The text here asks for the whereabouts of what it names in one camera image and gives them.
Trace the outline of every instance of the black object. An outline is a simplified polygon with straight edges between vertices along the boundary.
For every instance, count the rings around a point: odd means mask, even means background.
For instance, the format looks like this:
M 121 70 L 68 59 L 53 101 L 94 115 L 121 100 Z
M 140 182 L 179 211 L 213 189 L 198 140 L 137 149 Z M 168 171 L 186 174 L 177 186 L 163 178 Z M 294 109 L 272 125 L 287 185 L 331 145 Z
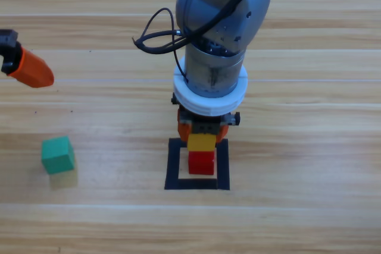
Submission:
M 180 138 L 169 139 L 166 190 L 230 190 L 229 175 L 229 142 L 227 139 L 216 144 L 217 148 L 217 179 L 215 178 L 179 178 L 180 149 L 186 148 L 186 143 Z
M 235 120 L 236 120 L 236 126 L 239 126 L 239 124 L 241 123 L 241 113 L 240 112 L 236 112 L 234 117 L 235 117 Z
M 17 71 L 23 51 L 14 30 L 0 30 L 0 55 L 3 56 L 1 71 L 9 75 Z
M 192 124 L 192 133 L 218 135 L 220 133 L 220 123 L 200 123 L 196 121 Z
M 174 93 L 172 93 L 171 102 L 172 102 L 173 105 L 179 104 L 178 101 L 177 101 L 176 95 Z

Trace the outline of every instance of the orange object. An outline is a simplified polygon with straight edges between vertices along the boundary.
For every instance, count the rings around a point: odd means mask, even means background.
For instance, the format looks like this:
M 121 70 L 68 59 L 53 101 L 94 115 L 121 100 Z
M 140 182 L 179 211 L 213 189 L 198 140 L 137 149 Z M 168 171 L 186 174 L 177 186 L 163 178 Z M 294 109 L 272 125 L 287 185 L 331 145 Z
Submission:
M 225 136 L 227 135 L 227 132 L 229 131 L 229 126 L 228 125 L 225 125 L 225 126 L 221 126 L 220 127 L 220 132 L 219 134 L 217 135 L 217 140 L 216 140 L 216 143 L 221 143 L 221 141 L 225 138 Z
M 189 135 L 192 131 L 192 126 L 190 124 L 180 123 L 180 110 L 177 110 L 177 131 L 179 132 L 180 138 L 183 142 L 188 142 Z
M 54 83 L 54 75 L 46 62 L 23 47 L 21 50 L 20 65 L 9 76 L 30 87 L 51 86 Z

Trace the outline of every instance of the metal cylinder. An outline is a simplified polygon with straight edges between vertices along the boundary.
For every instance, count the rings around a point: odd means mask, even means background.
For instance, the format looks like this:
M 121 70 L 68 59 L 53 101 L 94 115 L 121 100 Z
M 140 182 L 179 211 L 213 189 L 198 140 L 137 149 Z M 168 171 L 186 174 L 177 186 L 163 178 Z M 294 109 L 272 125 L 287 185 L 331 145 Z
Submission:
M 232 57 L 202 52 L 193 44 L 186 46 L 185 70 L 188 88 L 205 98 L 221 98 L 237 85 L 245 51 Z

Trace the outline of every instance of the green block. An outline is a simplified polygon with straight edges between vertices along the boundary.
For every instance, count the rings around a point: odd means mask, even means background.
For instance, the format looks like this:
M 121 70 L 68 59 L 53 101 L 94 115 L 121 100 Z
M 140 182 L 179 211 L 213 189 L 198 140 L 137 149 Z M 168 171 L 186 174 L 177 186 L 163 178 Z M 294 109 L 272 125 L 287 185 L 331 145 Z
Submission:
M 41 161 L 49 175 L 73 170 L 74 151 L 69 138 L 44 140 Z

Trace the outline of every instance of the red block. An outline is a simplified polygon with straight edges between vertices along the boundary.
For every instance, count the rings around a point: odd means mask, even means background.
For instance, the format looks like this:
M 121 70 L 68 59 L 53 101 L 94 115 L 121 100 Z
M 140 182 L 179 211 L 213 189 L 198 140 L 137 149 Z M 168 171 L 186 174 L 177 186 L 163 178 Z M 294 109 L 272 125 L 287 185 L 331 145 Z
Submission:
M 191 175 L 214 175 L 215 152 L 189 152 L 188 166 Z

